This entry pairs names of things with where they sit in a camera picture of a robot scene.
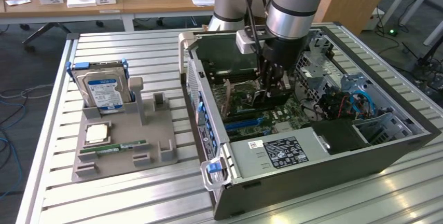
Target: floor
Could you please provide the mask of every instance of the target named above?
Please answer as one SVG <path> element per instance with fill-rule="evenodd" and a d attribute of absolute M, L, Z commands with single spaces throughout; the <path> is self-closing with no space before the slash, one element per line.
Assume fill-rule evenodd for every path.
<path fill-rule="evenodd" d="M 394 0 L 382 0 L 380 9 L 383 11 L 388 9 L 392 1 Z M 402 14 L 407 4 L 408 0 L 404 0 L 386 25 L 386 29 L 390 29 L 395 25 L 396 18 Z M 399 31 L 399 35 L 395 39 L 398 42 L 404 41 L 412 43 L 422 52 L 426 52 L 428 47 L 423 46 L 422 42 L 431 34 L 442 19 L 443 12 L 423 5 L 408 22 L 410 32 L 404 33 Z M 207 24 L 210 22 L 210 17 L 196 17 L 196 22 L 200 25 Z M 192 27 L 190 18 L 164 19 L 163 27 L 156 26 L 155 19 L 150 19 L 148 21 L 144 19 L 140 23 L 143 26 L 136 27 L 136 30 Z M 35 31 L 40 26 L 41 24 L 32 24 L 31 30 Z M 95 22 L 67 23 L 65 26 L 72 32 L 77 33 L 123 31 L 123 23 L 117 20 L 104 21 L 104 28 L 99 28 L 95 25 Z M 31 31 L 23 31 L 17 25 L 11 25 L 9 30 L 0 35 L 0 90 L 25 89 L 36 85 L 48 84 L 53 82 L 56 77 L 65 34 L 59 29 L 51 30 L 44 36 L 32 42 L 32 45 L 36 47 L 36 53 L 27 53 L 23 50 L 21 41 L 29 34 Z M 359 37 L 376 52 L 395 45 L 392 41 L 379 37 L 371 31 L 363 32 Z M 414 60 L 414 57 L 410 54 L 404 54 L 402 50 L 402 47 L 391 49 L 383 53 L 383 57 L 388 59 L 395 66 L 406 67 L 410 64 L 410 61 Z M 438 50 L 438 57 L 442 57 L 442 55 L 443 47 Z M 51 88 L 44 88 L 32 92 L 29 96 L 39 96 L 49 92 Z M 23 100 L 23 98 L 17 98 L 8 100 L 8 102 L 20 104 L 23 103 Z M 48 101 L 48 97 L 28 100 L 25 117 L 12 128 L 7 129 L 8 138 L 15 144 L 20 158 L 24 179 L 12 194 L 5 196 L 4 199 L 0 199 L 0 222 L 4 224 L 15 223 Z M 16 108 L 17 106 L 0 104 L 0 121 L 7 118 Z M 3 152 L 0 153 L 0 161 L 4 161 L 4 158 L 5 153 Z M 17 179 L 17 166 L 13 159 L 9 160 L 7 166 L 0 170 L 0 178 L 1 195 L 3 192 L 11 188 Z"/>

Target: slotted metal surface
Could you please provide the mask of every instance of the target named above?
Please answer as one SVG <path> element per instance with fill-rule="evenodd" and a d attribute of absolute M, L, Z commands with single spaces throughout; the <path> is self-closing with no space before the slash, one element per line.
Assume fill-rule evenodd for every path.
<path fill-rule="evenodd" d="M 346 29 L 326 24 L 395 90 L 443 129 L 442 109 L 387 66 Z M 196 148 L 178 77 L 178 34 L 188 30 L 81 35 L 61 60 L 125 58 L 130 74 L 144 80 L 143 97 L 171 98 L 179 163 L 73 184 L 72 163 L 81 118 L 81 96 L 68 77 L 52 95 L 17 223 L 442 223 L 443 137 L 406 155 L 382 173 L 224 221 L 212 220 Z M 335 50 L 350 73 L 354 63 Z"/>

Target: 3d printed stand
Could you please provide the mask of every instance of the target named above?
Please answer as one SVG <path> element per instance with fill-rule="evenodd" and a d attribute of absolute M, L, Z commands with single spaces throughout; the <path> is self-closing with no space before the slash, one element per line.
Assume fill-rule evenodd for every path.
<path fill-rule="evenodd" d="M 142 99 L 142 77 L 130 78 L 128 86 L 136 100 L 123 105 L 124 112 L 101 115 L 96 107 L 83 107 L 72 181 L 178 162 L 170 101 L 164 93 Z M 88 133 L 96 129 L 99 135 Z M 91 136 L 100 139 L 91 141 Z"/>

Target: hard drive label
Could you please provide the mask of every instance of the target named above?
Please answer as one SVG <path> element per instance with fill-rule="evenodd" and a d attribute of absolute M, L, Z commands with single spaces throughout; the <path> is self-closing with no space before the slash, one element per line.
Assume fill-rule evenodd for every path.
<path fill-rule="evenodd" d="M 276 169 L 310 161 L 296 137 L 287 137 L 263 144 Z"/>
<path fill-rule="evenodd" d="M 116 91 L 117 80 L 91 80 L 88 87 L 95 99 L 97 108 L 103 110 L 112 110 L 123 106 L 123 99 L 120 92 Z"/>

